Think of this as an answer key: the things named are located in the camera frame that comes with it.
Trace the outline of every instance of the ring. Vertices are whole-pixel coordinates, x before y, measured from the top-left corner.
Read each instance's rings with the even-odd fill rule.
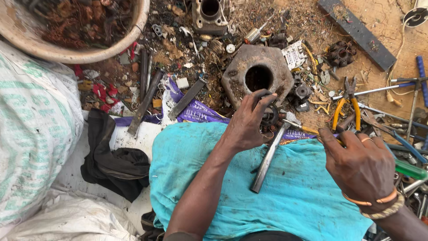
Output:
[[[361,143],[363,143],[363,142],[365,142],[367,140],[370,140],[370,141],[374,142],[370,137],[367,137],[367,138],[364,138],[363,140],[361,140]]]

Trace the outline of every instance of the turquoise cloth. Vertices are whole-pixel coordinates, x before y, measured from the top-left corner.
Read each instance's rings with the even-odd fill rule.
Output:
[[[169,125],[153,143],[150,201],[155,226],[166,230],[175,205],[226,129],[222,123]],[[370,219],[343,198],[325,169],[316,139],[279,146],[259,194],[250,191],[268,147],[238,153],[223,179],[204,240],[238,240],[257,231],[285,231],[304,240],[360,241]]]

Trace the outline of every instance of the green screwdriver handle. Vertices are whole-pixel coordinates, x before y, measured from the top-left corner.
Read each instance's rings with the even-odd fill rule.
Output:
[[[408,175],[417,180],[422,180],[428,177],[428,172],[422,168],[417,166],[413,166],[409,163],[400,161],[398,159],[394,159],[395,161],[395,170],[403,173],[404,175]]]

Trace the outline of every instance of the yellow-handled pliers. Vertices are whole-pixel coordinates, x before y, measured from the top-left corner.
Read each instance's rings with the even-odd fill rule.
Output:
[[[339,112],[342,110],[343,105],[346,102],[346,98],[349,97],[349,100],[351,101],[352,105],[355,109],[355,129],[360,130],[361,127],[361,112],[360,107],[358,106],[357,99],[355,98],[355,86],[357,85],[357,80],[355,77],[352,79],[352,83],[349,84],[348,77],[345,78],[345,81],[343,82],[343,86],[345,88],[345,92],[343,93],[343,97],[340,98],[339,102],[337,103],[336,111],[334,111],[333,116],[333,130],[336,130],[337,127],[337,120],[339,118]]]

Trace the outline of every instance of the bracelet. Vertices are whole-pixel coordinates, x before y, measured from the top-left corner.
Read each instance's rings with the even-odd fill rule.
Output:
[[[397,188],[396,188],[396,187],[394,187],[394,190],[392,190],[392,193],[391,193],[391,194],[389,194],[388,196],[386,196],[386,197],[384,197],[384,198],[381,198],[381,199],[376,200],[376,202],[377,202],[377,203],[386,203],[386,202],[390,202],[390,201],[394,200],[394,198],[397,196],[397,193],[399,193],[399,192],[397,191]],[[353,203],[355,203],[355,204],[362,205],[362,206],[371,206],[371,205],[372,205],[372,203],[371,203],[371,202],[363,202],[363,201],[357,201],[357,200],[354,200],[354,199],[350,199],[348,196],[346,196],[346,194],[345,194],[344,192],[342,192],[342,195],[343,195],[343,197],[344,197],[346,200],[348,200],[348,201],[350,201],[350,202],[353,202]]]
[[[370,219],[381,219],[386,218],[388,216],[393,215],[394,213],[398,212],[400,208],[404,206],[404,196],[401,193],[398,193],[398,200],[395,202],[391,207],[383,210],[382,212],[376,213],[376,214],[366,214],[363,213],[360,209],[360,213],[365,216],[366,218]]]

